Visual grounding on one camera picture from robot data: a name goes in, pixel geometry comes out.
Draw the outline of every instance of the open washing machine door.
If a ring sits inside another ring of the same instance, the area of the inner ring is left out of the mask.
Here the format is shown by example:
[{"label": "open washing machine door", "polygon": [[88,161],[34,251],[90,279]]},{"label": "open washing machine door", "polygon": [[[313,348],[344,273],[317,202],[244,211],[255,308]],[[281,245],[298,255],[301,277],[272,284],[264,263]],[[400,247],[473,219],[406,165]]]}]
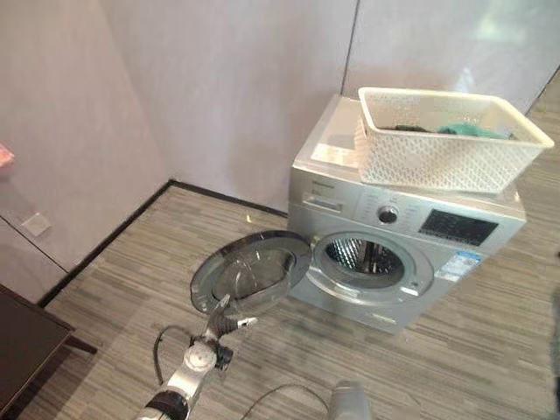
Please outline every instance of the open washing machine door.
[{"label": "open washing machine door", "polygon": [[270,230],[245,236],[206,259],[191,281],[191,300],[207,313],[229,295],[225,314],[254,317],[284,298],[309,269],[312,251],[298,234]]}]

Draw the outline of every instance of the black baseboard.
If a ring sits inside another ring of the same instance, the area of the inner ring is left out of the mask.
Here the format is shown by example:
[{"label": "black baseboard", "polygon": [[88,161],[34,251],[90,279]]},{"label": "black baseboard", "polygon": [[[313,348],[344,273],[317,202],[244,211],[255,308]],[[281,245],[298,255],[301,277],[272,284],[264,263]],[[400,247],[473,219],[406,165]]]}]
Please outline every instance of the black baseboard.
[{"label": "black baseboard", "polygon": [[266,213],[274,214],[281,217],[288,217],[288,214],[281,212],[274,208],[261,206],[260,204],[251,203],[242,199],[236,199],[235,197],[230,197],[225,194],[220,194],[219,192],[214,192],[207,190],[206,188],[201,188],[199,186],[186,184],[184,182],[177,181],[175,179],[169,179],[164,185],[162,185],[151,197],[149,197],[133,214],[129,216],[117,229],[115,229],[109,236],[107,236],[99,245],[97,245],[93,251],[86,255],[86,257],[81,260],[81,262],[71,269],[68,274],[66,274],[60,282],[58,282],[52,289],[50,289],[42,298],[38,301],[37,305],[41,308],[46,307],[49,303],[57,297],[57,295],[67,287],[72,280],[74,280],[112,241],[120,235],[124,229],[126,229],[130,224],[135,221],[138,216],[145,212],[148,207],[150,207],[154,201],[156,201],[165,191],[169,189],[170,186],[176,186],[184,190],[193,191],[195,193],[207,195],[219,200],[229,201],[231,203],[240,204],[242,206],[255,208]]},{"label": "black baseboard", "polygon": [[93,251],[86,255],[86,257],[81,260],[81,262],[71,269],[68,274],[66,274],[62,280],[60,280],[52,289],[50,289],[46,295],[44,295],[41,300],[38,301],[37,305],[41,308],[46,307],[49,303],[57,297],[57,295],[67,287],[72,280],[76,278],[115,238],[120,235],[124,229],[126,229],[130,224],[135,221],[140,214],[146,211],[146,209],[156,201],[159,196],[161,196],[167,189],[172,186],[172,181],[168,180],[164,185],[162,185],[151,197],[149,197],[133,214],[131,214],[127,220],[125,220],[119,227],[117,227],[109,236],[107,236],[99,245],[97,245]]},{"label": "black baseboard", "polygon": [[262,212],[274,214],[276,216],[281,217],[288,217],[286,212],[281,212],[280,210],[276,210],[275,208],[263,206],[261,204],[251,203],[250,201],[245,201],[244,199],[237,199],[236,197],[231,197],[229,195],[221,194],[216,191],[207,190],[206,188],[202,188],[196,185],[187,184],[185,182],[180,182],[175,179],[171,179],[171,185],[176,186],[178,188],[183,188],[184,190],[192,191],[194,193],[207,195],[209,197],[213,197],[215,199],[229,201],[230,203],[241,204],[245,207],[255,208],[256,210],[261,210]]}]

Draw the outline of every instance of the silver washing machine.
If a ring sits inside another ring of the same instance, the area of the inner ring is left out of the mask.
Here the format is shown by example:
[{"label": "silver washing machine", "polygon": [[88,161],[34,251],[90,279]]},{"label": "silver washing machine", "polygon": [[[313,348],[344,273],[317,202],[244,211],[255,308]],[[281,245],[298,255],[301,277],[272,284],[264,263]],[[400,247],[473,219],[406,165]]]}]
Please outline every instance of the silver washing machine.
[{"label": "silver washing machine", "polygon": [[500,196],[364,185],[358,101],[335,97],[297,154],[289,230],[312,248],[290,294],[396,333],[494,254],[525,223],[512,185]]},{"label": "silver washing machine", "polygon": [[389,333],[426,311],[525,223],[512,186],[500,196],[364,185],[355,165],[360,103],[334,97],[291,168],[288,231],[216,251],[191,281],[209,312],[254,316],[287,294]]}]

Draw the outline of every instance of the control knob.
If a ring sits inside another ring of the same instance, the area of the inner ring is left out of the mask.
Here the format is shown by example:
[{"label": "control knob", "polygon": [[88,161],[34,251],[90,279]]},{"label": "control knob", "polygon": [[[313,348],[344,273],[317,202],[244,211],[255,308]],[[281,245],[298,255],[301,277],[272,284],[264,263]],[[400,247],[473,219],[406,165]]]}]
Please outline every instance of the control knob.
[{"label": "control knob", "polygon": [[391,224],[395,223],[398,212],[392,206],[383,206],[377,211],[377,217],[381,223]]}]

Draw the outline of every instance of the wall socket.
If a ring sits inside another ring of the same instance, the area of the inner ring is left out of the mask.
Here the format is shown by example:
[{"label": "wall socket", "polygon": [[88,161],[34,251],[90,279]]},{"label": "wall socket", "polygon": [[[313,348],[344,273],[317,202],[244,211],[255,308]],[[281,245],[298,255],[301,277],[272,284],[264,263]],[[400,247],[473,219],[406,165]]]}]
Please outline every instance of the wall socket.
[{"label": "wall socket", "polygon": [[39,236],[51,226],[51,222],[43,214],[35,213],[21,226],[26,228],[33,236]]}]

